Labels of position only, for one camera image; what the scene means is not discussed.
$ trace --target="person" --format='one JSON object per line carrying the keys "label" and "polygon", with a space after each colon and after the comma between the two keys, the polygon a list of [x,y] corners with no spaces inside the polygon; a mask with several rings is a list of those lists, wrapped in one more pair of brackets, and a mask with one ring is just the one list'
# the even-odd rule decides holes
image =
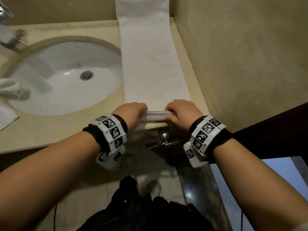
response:
{"label": "person", "polygon": [[[125,121],[129,132],[137,127],[145,110],[146,104],[127,103],[116,108],[113,114]],[[174,100],[166,110],[174,112],[166,119],[187,131],[203,116],[193,102],[185,100]],[[0,230],[33,228],[100,151],[94,136],[82,131],[2,171]],[[308,202],[239,142],[230,138],[216,146],[212,154],[255,230],[308,230]],[[149,194],[144,198],[138,196],[135,179],[127,176],[106,210],[90,217],[80,230],[205,229],[202,217],[197,212],[192,215],[193,208],[170,206],[161,197],[153,201],[149,197]],[[187,217],[182,212],[173,215],[174,206]]]}

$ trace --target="wall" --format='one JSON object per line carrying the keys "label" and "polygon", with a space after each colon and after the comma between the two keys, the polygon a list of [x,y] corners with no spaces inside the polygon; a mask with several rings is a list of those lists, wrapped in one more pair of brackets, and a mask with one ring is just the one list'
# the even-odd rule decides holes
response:
{"label": "wall", "polygon": [[[11,25],[116,19],[114,0],[2,0],[15,17]],[[170,0],[173,16],[175,0]]]}
{"label": "wall", "polygon": [[177,0],[210,113],[231,131],[308,102],[307,10],[307,0]]}

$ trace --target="rolled towel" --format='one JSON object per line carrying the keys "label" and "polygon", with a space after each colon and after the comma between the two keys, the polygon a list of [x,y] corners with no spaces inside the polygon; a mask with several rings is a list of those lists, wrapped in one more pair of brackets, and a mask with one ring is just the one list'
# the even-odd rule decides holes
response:
{"label": "rolled towel", "polygon": [[0,78],[0,94],[14,95],[19,98],[22,94],[19,82],[12,78]]}
{"label": "rolled towel", "polygon": [[18,115],[9,107],[0,104],[0,131],[15,121]]}

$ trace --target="forearm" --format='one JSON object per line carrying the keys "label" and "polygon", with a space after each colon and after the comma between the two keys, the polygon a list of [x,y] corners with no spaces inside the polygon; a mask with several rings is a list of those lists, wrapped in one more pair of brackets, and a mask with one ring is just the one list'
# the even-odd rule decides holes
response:
{"label": "forearm", "polygon": [[255,229],[291,230],[308,222],[307,201],[236,140],[216,147],[214,158]]}
{"label": "forearm", "polygon": [[80,132],[0,173],[0,229],[20,230],[51,209],[99,151],[93,136]]}

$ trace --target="dark wooden door frame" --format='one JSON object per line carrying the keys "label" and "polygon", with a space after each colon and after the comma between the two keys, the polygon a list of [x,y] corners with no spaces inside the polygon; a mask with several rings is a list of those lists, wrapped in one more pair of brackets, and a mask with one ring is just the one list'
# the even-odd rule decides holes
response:
{"label": "dark wooden door frame", "polygon": [[308,103],[233,133],[261,159],[302,156],[308,163]]}

